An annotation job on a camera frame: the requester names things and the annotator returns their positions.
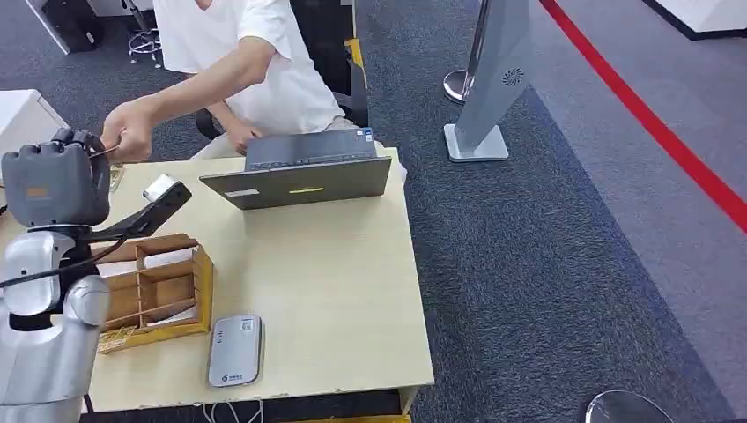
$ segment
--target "white desk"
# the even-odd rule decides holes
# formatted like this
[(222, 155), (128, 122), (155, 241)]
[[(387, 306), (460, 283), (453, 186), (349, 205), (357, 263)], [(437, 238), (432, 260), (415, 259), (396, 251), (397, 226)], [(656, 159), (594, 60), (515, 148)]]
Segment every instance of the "white desk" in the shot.
[[(134, 0), (135, 6), (141, 11), (153, 8), (153, 0)], [(122, 0), (88, 0), (96, 16), (129, 16), (129, 9), (122, 7)]]
[(655, 0), (695, 33), (747, 28), (744, 0)]
[(242, 167), (243, 159), (129, 166), (107, 223), (142, 208), (140, 193), (159, 174), (187, 185), (193, 197), (157, 235), (183, 232), (204, 245), (217, 269), (214, 319), (263, 319), (259, 379), (211, 388), (208, 336), (178, 338), (99, 355), (96, 411), (399, 388), (407, 412), (433, 369), (399, 167), (383, 197), (247, 212), (197, 180)]
[(67, 126), (38, 91), (0, 91), (0, 157), (26, 144), (47, 143)]

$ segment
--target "stanchion base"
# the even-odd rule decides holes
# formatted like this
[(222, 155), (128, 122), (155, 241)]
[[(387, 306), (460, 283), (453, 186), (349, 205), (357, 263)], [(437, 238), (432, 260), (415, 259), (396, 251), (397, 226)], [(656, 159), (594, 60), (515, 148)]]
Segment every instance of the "stanchion base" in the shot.
[(467, 70), (455, 70), (444, 78), (444, 91), (446, 98), (457, 104), (464, 104), (467, 100), (464, 97), (464, 79), (467, 77)]
[(626, 390), (608, 390), (588, 405), (584, 423), (672, 423), (651, 400)]

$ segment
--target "office chair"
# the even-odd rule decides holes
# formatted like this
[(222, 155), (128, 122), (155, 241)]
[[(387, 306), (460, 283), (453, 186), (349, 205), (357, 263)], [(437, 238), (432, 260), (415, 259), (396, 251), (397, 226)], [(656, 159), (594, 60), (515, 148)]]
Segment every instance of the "office chair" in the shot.
[[(314, 67), (335, 94), (345, 118), (360, 127), (368, 126), (366, 77), (362, 63), (356, 63), (352, 49), (345, 46), (340, 25), (345, 10), (339, 0), (291, 0), (291, 7)], [(209, 139), (221, 134), (207, 109), (196, 113), (196, 125)]]
[(137, 55), (151, 55), (151, 59), (156, 63), (156, 69), (161, 67), (156, 52), (161, 50), (161, 41), (159, 39), (159, 29), (151, 28), (145, 20), (145, 16), (137, 8), (133, 0), (122, 0), (122, 8), (129, 9), (132, 16), (137, 21), (140, 31), (137, 31), (129, 39), (129, 62), (137, 63)]

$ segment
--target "red tape on floor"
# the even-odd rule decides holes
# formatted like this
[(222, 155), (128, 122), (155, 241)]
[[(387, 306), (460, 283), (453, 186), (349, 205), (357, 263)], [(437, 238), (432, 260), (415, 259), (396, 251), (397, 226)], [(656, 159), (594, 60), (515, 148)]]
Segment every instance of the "red tape on floor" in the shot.
[(556, 0), (540, 0), (568, 39), (591, 64), (605, 84), (638, 119), (667, 154), (697, 183), (716, 204), (747, 233), (747, 204), (687, 145), (679, 139), (659, 116), (632, 90), (591, 41), (560, 8)]

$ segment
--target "laptop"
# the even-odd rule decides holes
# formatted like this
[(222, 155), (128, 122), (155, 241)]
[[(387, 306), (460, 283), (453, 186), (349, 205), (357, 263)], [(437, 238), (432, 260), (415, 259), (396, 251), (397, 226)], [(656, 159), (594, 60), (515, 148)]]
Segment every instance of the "laptop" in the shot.
[(391, 158), (370, 128), (249, 140), (245, 170), (200, 177), (242, 210), (384, 194)]

